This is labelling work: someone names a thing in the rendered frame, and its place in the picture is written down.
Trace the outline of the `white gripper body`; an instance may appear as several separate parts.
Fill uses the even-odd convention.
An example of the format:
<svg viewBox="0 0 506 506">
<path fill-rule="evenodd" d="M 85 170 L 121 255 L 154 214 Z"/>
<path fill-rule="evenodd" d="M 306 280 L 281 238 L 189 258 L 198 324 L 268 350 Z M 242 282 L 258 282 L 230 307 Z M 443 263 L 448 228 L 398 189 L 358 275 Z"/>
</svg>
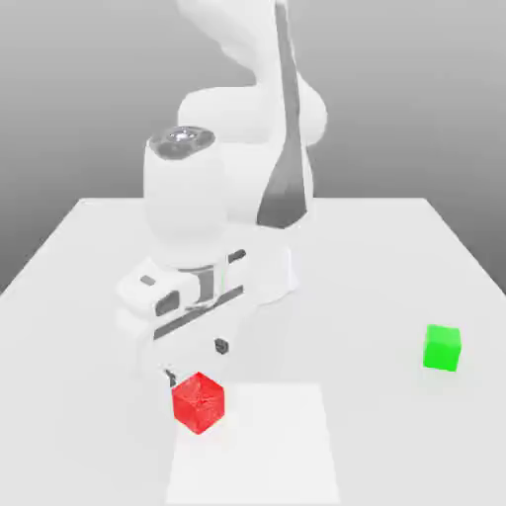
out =
<svg viewBox="0 0 506 506">
<path fill-rule="evenodd" d="M 246 319 L 246 290 L 236 286 L 211 305 L 185 309 L 155 323 L 139 336 L 137 360 L 142 371 L 160 371 L 184 380 L 197 371 L 213 373 Z"/>
</svg>

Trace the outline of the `small red cube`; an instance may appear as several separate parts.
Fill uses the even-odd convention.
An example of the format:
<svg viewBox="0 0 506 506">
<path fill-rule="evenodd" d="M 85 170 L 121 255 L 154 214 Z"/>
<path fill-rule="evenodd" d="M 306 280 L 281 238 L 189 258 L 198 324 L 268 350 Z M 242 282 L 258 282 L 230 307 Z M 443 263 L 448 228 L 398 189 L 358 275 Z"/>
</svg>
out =
<svg viewBox="0 0 506 506">
<path fill-rule="evenodd" d="M 172 401 L 175 419 L 197 435 L 224 416 L 224 388 L 201 372 L 174 386 Z"/>
</svg>

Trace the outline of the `small green cube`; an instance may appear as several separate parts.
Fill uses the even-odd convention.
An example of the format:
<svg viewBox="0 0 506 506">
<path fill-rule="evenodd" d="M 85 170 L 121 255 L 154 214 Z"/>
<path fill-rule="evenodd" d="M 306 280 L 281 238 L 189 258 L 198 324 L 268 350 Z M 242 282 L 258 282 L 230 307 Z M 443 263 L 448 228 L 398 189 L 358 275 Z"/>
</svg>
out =
<svg viewBox="0 0 506 506">
<path fill-rule="evenodd" d="M 455 372 L 462 350 L 459 328 L 429 324 L 423 349 L 423 366 L 429 369 Z"/>
</svg>

